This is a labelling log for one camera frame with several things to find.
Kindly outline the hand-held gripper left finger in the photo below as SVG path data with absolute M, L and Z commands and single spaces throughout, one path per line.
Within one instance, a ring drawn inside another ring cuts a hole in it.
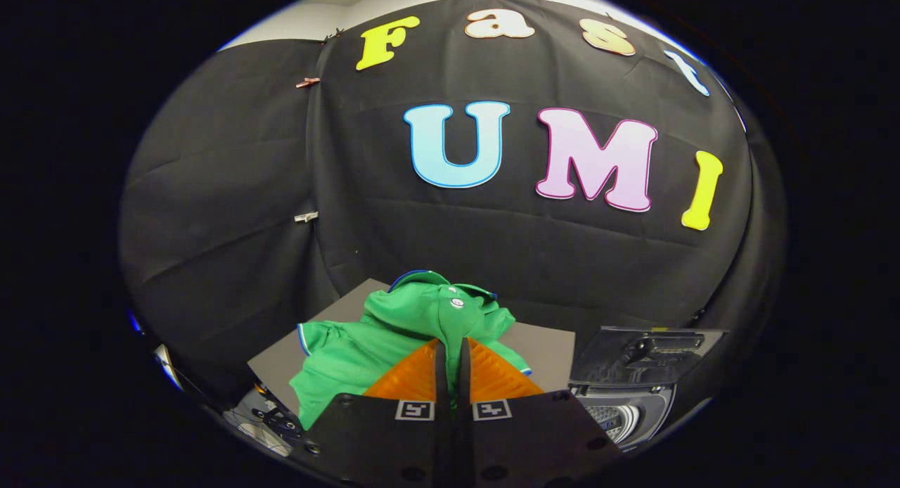
M 333 487 L 440 487 L 450 417 L 446 348 L 431 340 L 365 392 L 335 395 L 292 461 Z

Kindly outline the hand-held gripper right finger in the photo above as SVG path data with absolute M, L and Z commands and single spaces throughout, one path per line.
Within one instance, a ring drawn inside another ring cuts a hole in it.
M 475 340 L 461 344 L 454 486 L 591 487 L 620 448 L 567 389 L 544 391 Z

